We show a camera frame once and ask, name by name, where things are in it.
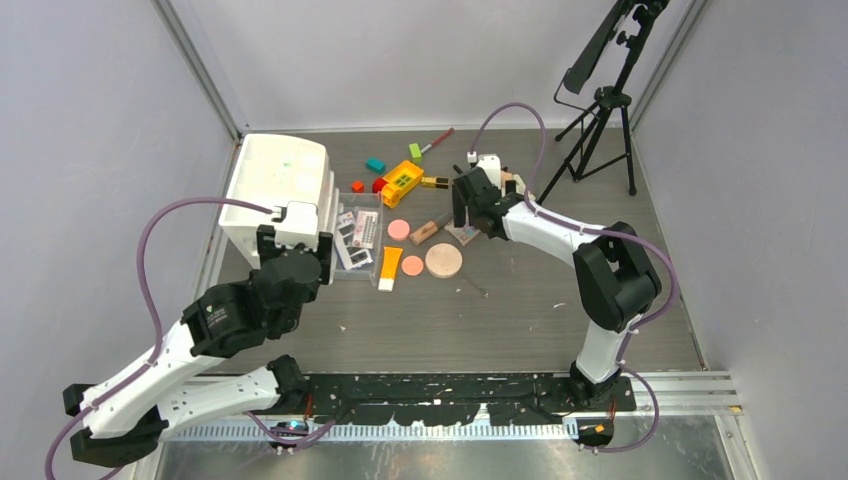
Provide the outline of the white plastic drawer organizer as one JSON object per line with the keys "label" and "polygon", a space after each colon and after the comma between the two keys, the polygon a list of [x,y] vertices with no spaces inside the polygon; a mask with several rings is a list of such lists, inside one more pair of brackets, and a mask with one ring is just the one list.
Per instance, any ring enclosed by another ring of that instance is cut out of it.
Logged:
{"label": "white plastic drawer organizer", "polygon": [[253,268],[260,266],[256,230],[280,218],[290,201],[318,208],[319,233],[335,233],[338,188],[320,143],[281,134],[249,134],[239,150],[226,197],[271,209],[271,214],[225,205],[218,224]]}

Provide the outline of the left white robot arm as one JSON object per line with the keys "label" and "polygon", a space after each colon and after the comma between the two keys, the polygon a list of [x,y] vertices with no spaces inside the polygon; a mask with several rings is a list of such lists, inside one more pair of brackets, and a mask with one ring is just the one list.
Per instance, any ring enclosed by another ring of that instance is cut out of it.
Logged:
{"label": "left white robot arm", "polygon": [[247,374],[201,386],[196,375],[236,354],[294,331],[305,304],[331,281],[334,236],[319,233],[316,249],[277,248],[271,229],[257,230],[260,266],[241,281],[209,288],[183,311],[155,359],[142,355],[100,384],[72,384],[63,392],[69,415],[82,426],[69,439],[74,460],[119,468],[154,452],[160,441],[231,414],[298,412],[309,383],[296,360],[283,355]]}

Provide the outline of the eyeshadow palette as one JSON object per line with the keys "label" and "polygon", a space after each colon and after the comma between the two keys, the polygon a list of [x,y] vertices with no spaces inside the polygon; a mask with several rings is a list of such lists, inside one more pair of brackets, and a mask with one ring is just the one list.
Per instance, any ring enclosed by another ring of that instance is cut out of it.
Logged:
{"label": "eyeshadow palette", "polygon": [[455,227],[453,222],[446,224],[443,229],[453,236],[461,246],[468,245],[475,237],[479,235],[479,231],[473,226]]}

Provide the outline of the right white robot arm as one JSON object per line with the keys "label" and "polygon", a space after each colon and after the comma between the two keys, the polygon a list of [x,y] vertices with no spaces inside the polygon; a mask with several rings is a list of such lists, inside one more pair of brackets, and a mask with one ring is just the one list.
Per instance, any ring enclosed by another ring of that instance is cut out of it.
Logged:
{"label": "right white robot arm", "polygon": [[629,329],[662,291],[645,242],[624,222],[609,228],[577,222],[522,194],[505,193],[480,167],[454,179],[452,207],[456,226],[529,245],[572,267],[589,326],[568,388],[577,406],[598,409],[621,374]]}

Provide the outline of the foundation tube grey cap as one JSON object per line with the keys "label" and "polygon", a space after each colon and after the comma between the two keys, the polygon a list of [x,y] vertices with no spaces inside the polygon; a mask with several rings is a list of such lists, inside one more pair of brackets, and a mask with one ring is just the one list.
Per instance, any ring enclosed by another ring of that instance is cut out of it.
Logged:
{"label": "foundation tube grey cap", "polygon": [[450,213],[440,215],[439,217],[427,221],[425,224],[412,231],[408,238],[414,245],[420,245],[425,240],[431,238],[440,229],[453,219]]}

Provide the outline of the clear plastic drawer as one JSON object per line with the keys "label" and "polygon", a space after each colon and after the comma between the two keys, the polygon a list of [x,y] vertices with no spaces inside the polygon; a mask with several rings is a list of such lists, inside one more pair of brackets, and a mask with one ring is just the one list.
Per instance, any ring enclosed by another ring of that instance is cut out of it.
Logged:
{"label": "clear plastic drawer", "polygon": [[382,258],[383,200],[380,194],[341,193],[335,220],[335,279],[377,284]]}

